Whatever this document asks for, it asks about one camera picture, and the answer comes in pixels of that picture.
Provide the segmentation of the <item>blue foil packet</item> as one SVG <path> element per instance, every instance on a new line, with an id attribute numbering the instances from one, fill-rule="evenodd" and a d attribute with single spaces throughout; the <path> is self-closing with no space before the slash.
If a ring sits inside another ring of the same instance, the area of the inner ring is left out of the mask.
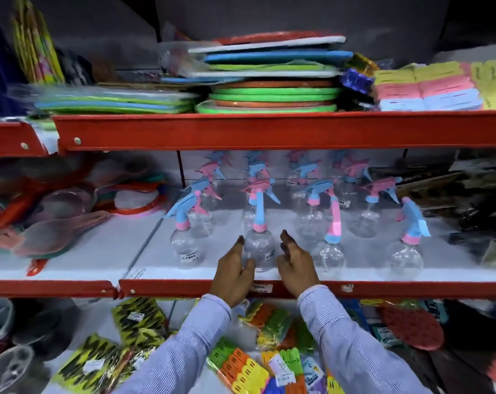
<path id="1" fill-rule="evenodd" d="M 353 91 L 369 95 L 375 82 L 374 77 L 357 71 L 355 68 L 346 69 L 339 78 L 341 84 Z"/>

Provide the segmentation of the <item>person's right forearm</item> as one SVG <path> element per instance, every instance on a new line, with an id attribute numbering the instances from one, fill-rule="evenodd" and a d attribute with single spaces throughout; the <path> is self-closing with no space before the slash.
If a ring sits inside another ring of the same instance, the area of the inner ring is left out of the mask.
<path id="1" fill-rule="evenodd" d="M 306 289 L 298 306 L 345 394 L 433 394 L 402 358 L 350 318 L 325 285 Z"/>

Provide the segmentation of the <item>dark plastic bowl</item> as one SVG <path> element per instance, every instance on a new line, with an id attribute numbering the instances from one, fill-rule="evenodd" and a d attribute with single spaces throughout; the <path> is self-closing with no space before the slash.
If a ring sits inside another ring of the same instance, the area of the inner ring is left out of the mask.
<path id="1" fill-rule="evenodd" d="M 80 317 L 71 298 L 47 299 L 40 312 L 14 332 L 16 346 L 28 346 L 42 361 L 57 358 L 70 346 Z"/>

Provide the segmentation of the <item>grey plastic holder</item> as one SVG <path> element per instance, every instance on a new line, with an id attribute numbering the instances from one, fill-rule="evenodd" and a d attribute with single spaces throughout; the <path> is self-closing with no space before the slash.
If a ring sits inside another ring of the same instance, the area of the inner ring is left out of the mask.
<path id="1" fill-rule="evenodd" d="M 29 346 L 15 346 L 0 354 L 0 394 L 34 394 L 30 381 L 34 351 Z"/>

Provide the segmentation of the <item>clear plastic spray bottle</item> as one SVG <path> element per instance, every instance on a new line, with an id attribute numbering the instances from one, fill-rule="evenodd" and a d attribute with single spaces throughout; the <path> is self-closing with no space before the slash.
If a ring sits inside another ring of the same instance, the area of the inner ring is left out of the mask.
<path id="1" fill-rule="evenodd" d="M 243 260 L 253 259 L 257 273 L 268 271 L 275 265 L 276 239 L 268 229 L 264 204 L 265 197 L 281 204 L 273 191 L 274 183 L 273 178 L 257 179 L 244 189 L 247 204 L 242 213 Z"/>

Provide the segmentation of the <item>person's right hand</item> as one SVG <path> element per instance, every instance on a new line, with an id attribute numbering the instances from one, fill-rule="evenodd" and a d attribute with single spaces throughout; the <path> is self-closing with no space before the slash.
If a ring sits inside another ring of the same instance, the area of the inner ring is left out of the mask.
<path id="1" fill-rule="evenodd" d="M 286 230 L 280 234 L 280 247 L 283 251 L 278 257 L 286 257 L 290 263 L 290 277 L 282 281 L 287 291 L 298 299 L 310 287 L 320 284 L 312 256 L 302 249 Z"/>

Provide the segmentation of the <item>rows of pink-blue spray bottles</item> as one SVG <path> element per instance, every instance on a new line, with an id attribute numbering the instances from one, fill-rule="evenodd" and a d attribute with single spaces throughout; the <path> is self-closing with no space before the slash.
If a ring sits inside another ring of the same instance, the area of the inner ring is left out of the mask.
<path id="1" fill-rule="evenodd" d="M 246 187 L 257 179 L 271 178 L 262 151 L 250 151 L 246 158 Z M 342 178 L 343 184 L 349 184 L 350 189 L 368 192 L 364 198 L 366 207 L 348 227 L 356 237 L 376 237 L 381 222 L 381 210 L 378 208 L 380 193 L 387 193 L 394 202 L 402 205 L 400 220 L 408 224 L 404 233 L 390 244 L 373 251 L 372 260 L 378 263 L 379 271 L 393 280 L 418 276 L 424 267 L 419 244 L 422 237 L 430 237 L 431 234 L 418 205 L 408 197 L 397 197 L 396 184 L 401 181 L 400 177 L 391 176 L 373 181 L 369 175 L 368 161 L 362 160 L 343 166 L 343 176 L 309 184 L 308 174 L 317 172 L 319 162 L 300 164 L 304 159 L 304 153 L 300 151 L 288 153 L 287 158 L 291 167 L 287 185 L 290 188 L 292 211 L 296 212 L 296 234 L 306 245 L 310 245 L 310 254 L 317 268 L 338 274 L 347 264 L 342 243 L 340 208 L 354 207 L 355 203 L 350 201 L 351 193 L 344 193 L 343 198 L 338 197 L 342 192 L 336 183 Z M 167 218 L 175 219 L 175 229 L 170 240 L 176 258 L 184 265 L 201 260 L 199 240 L 210 236 L 213 228 L 213 217 L 203 207 L 203 198 L 222 199 L 215 188 L 217 181 L 226 179 L 221 166 L 228 162 L 227 157 L 224 151 L 214 151 L 208 159 L 209 162 L 198 169 L 201 179 L 194 181 L 185 190 L 185 195 L 166 213 Z"/>

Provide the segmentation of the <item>bundle of upright colourful packets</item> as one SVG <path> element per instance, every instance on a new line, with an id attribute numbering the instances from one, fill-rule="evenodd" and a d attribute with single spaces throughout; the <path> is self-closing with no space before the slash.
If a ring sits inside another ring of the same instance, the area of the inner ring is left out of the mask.
<path id="1" fill-rule="evenodd" d="M 14 49 L 31 84 L 63 85 L 65 77 L 43 14 L 31 0 L 14 0 Z"/>

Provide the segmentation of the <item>clear plastic bag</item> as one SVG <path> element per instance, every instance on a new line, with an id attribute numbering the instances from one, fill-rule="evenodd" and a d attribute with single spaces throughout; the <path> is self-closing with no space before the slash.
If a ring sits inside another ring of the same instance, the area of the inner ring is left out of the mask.
<path id="1" fill-rule="evenodd" d="M 158 60 L 161 68 L 170 76 L 194 78 L 209 72 L 204 62 L 205 54 L 190 53 L 191 50 L 213 45 L 209 41 L 169 41 L 158 44 Z"/>

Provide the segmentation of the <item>person's left hand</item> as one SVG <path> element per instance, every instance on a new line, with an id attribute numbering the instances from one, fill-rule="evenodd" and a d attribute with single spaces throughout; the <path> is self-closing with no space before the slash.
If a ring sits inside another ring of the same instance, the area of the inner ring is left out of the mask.
<path id="1" fill-rule="evenodd" d="M 240 283 L 240 272 L 246 263 L 242 261 L 245 239 L 239 236 L 231 249 L 218 260 L 217 270 L 209 290 L 230 308 L 238 306 L 247 296 L 253 283 Z"/>

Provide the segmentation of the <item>red round perforated mat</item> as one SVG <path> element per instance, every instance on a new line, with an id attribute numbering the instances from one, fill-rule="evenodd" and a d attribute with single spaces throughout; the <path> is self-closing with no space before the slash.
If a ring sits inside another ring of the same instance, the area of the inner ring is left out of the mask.
<path id="1" fill-rule="evenodd" d="M 385 325 L 409 346 L 425 351 L 443 347 L 444 331 L 439 321 L 421 308 L 382 306 L 378 312 Z"/>

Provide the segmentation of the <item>yellow black patterned packet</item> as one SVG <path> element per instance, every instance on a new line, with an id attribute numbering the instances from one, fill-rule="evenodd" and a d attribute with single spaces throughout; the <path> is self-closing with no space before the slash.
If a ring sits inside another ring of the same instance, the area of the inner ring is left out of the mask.
<path id="1" fill-rule="evenodd" d="M 126 347 L 137 344 L 144 331 L 146 340 L 157 336 L 166 340 L 168 337 L 167 318 L 155 298 L 128 298 L 114 306 L 111 313 L 121 343 Z"/>
<path id="2" fill-rule="evenodd" d="M 51 381 L 73 394 L 109 394 L 124 349 L 96 333 L 88 336 Z"/>

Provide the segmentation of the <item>stack of colourful round mats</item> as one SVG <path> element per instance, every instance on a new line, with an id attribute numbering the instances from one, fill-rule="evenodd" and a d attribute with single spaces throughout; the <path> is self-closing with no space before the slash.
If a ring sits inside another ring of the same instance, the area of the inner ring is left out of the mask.
<path id="1" fill-rule="evenodd" d="M 337 80 L 355 56 L 346 40 L 306 31 L 191 42 L 179 75 L 210 83 L 200 114 L 336 112 Z"/>

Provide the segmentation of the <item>pack of colourful clothes pegs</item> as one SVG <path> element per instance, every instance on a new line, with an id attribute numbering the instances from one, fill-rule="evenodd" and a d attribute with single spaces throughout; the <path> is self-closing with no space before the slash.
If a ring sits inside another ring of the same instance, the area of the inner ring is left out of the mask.
<path id="1" fill-rule="evenodd" d="M 239 315 L 238 318 L 243 324 L 256 329 L 257 350 L 278 348 L 293 321 L 290 311 L 258 299 L 252 301 L 244 315 Z"/>
<path id="2" fill-rule="evenodd" d="M 206 362 L 231 394 L 264 394 L 270 381 L 264 367 L 225 337 L 219 339 Z"/>
<path id="3" fill-rule="evenodd" d="M 262 351 L 260 355 L 270 374 L 264 394 L 308 394 L 297 348 Z"/>

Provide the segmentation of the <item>pile of dark packaged goods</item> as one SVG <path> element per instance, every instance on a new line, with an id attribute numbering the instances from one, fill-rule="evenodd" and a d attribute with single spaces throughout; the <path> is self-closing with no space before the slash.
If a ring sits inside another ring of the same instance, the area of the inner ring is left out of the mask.
<path id="1" fill-rule="evenodd" d="M 496 268 L 496 156 L 405 165 L 396 175 L 399 197 L 413 200 L 425 217 L 447 221 L 448 244 Z"/>

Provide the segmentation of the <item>gold foil packet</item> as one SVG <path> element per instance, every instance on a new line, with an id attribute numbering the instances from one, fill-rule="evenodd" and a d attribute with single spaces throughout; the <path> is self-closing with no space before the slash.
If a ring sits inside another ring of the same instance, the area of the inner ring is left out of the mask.
<path id="1" fill-rule="evenodd" d="M 359 52 L 354 52 L 352 57 L 346 62 L 345 66 L 346 68 L 353 69 L 367 77 L 373 77 L 375 72 L 380 70 L 377 63 Z"/>

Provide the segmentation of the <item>long red shelf beam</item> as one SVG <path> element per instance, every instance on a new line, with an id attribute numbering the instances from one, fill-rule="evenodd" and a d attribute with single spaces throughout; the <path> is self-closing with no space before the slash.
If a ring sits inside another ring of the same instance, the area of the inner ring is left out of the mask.
<path id="1" fill-rule="evenodd" d="M 496 283 L 454 282 L 321 282 L 337 297 L 358 299 L 489 299 L 496 300 Z M 211 279 L 121 279 L 119 298 L 198 298 L 209 292 Z"/>
<path id="2" fill-rule="evenodd" d="M 496 147 L 496 111 L 54 117 L 66 151 Z"/>

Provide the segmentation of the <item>short red shelf beam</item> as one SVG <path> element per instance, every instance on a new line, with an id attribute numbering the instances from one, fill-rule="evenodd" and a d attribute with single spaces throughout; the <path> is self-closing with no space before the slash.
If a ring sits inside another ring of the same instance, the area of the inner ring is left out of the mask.
<path id="1" fill-rule="evenodd" d="M 108 280 L 0 280 L 5 298 L 112 298 L 119 291 Z"/>
<path id="2" fill-rule="evenodd" d="M 0 158 L 45 157 L 49 153 L 25 122 L 0 122 Z"/>

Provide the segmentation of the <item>stack of pastel sponge packs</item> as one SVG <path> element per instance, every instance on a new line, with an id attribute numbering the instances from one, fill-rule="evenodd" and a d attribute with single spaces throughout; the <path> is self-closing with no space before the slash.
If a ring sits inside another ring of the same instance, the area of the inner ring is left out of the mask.
<path id="1" fill-rule="evenodd" d="M 494 111 L 496 60 L 379 70 L 371 94 L 381 111 Z"/>

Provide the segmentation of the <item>person's left forearm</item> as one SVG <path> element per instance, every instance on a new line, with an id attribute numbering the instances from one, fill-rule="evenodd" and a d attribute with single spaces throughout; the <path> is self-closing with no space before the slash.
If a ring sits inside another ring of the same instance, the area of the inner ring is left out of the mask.
<path id="1" fill-rule="evenodd" d="M 113 394 L 187 394 L 231 323 L 239 299 L 206 294 L 180 330 L 161 344 Z"/>

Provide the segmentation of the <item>pile of colourful plastic rackets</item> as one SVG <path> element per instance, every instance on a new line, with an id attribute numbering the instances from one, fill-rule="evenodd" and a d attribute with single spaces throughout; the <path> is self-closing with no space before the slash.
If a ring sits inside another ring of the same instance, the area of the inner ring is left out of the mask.
<path id="1" fill-rule="evenodd" d="M 74 248 L 103 224 L 160 215 L 166 210 L 166 176 L 148 157 L 91 154 L 68 160 L 0 166 L 0 260 L 38 263 Z"/>

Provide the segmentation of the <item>stack of flat green-blue packets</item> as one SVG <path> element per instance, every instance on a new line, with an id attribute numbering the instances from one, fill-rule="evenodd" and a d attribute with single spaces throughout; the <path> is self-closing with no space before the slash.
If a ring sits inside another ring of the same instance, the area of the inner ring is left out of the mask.
<path id="1" fill-rule="evenodd" d="M 36 109 L 53 115 L 181 114 L 194 111 L 203 96 L 188 91 L 117 86 L 31 85 Z"/>

